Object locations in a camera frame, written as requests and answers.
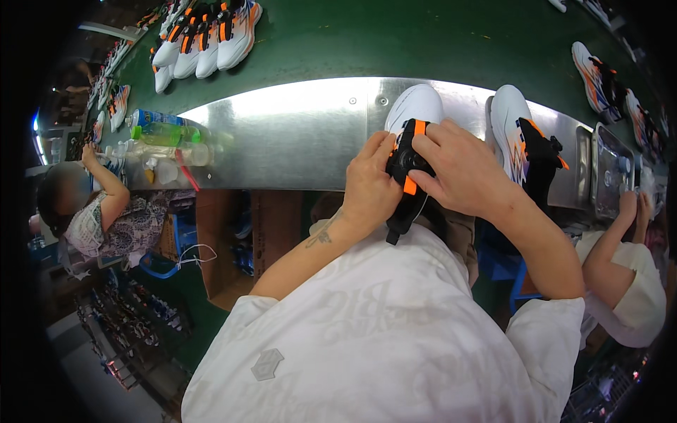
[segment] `hand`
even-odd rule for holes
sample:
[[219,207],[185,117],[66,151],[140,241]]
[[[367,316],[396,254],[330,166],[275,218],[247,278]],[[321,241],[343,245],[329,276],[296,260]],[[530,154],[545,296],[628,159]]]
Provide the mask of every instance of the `hand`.
[[385,173],[394,143],[395,134],[376,132],[345,171],[341,212],[362,237],[392,216],[402,198],[402,187]]
[[519,197],[513,183],[489,147],[450,119],[429,124],[426,135],[416,135],[412,146],[435,169],[434,179],[412,170],[412,178],[442,207],[492,223]]
[[86,143],[83,145],[83,165],[91,171],[91,167],[94,164],[98,164],[99,161],[96,160],[96,154],[94,154],[94,144],[93,143]]
[[634,191],[624,192],[618,200],[618,206],[619,213],[617,219],[625,221],[630,226],[637,214],[637,195]]
[[637,210],[637,226],[646,229],[649,226],[649,219],[651,218],[651,211],[653,210],[649,195],[646,192],[640,192],[637,202],[639,203],[639,209]]

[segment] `hair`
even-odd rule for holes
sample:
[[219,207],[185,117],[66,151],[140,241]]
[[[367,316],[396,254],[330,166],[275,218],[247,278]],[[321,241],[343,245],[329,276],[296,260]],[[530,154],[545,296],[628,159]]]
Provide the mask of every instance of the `hair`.
[[[60,215],[54,209],[60,195],[61,184],[67,175],[68,169],[61,166],[52,166],[38,186],[38,213],[40,213],[40,218],[49,226],[49,230],[55,238],[61,238],[64,235],[64,232],[66,232],[70,225],[70,221],[75,216],[75,214]],[[98,194],[98,191],[92,192],[89,195],[87,204],[91,203]]]

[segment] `white t-shirt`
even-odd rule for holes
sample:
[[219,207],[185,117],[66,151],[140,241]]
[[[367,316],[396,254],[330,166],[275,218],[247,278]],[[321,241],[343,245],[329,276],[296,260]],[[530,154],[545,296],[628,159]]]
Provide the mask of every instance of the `white t-shirt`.
[[[583,238],[576,244],[581,265],[602,235],[604,231],[583,233]],[[586,339],[597,323],[619,344],[643,348],[656,339],[665,322],[665,290],[649,249],[644,244],[621,242],[611,262],[634,270],[635,278],[613,310],[587,290],[586,313],[581,325],[581,350],[586,347]]]
[[386,232],[282,301],[241,297],[188,385],[183,421],[558,422],[583,299],[530,300],[504,334],[437,236],[413,225],[392,246]]

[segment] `spray can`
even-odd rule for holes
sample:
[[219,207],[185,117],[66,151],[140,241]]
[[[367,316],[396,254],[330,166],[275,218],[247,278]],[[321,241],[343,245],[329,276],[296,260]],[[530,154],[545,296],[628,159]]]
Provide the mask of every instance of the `spray can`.
[[166,114],[160,112],[150,112],[148,110],[136,109],[131,116],[125,119],[128,127],[144,127],[151,122],[171,123],[172,125],[186,126],[188,120],[174,116],[173,114]]

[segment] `metal tray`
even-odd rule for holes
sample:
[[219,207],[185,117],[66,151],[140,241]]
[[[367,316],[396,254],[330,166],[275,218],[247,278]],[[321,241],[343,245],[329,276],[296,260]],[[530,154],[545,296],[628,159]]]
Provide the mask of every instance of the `metal tray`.
[[[620,139],[616,138],[602,123],[597,123],[592,134],[592,175],[590,201],[598,219],[615,219],[618,216],[618,200],[621,185],[634,189],[634,155]],[[621,171],[620,157],[628,159],[630,170]]]

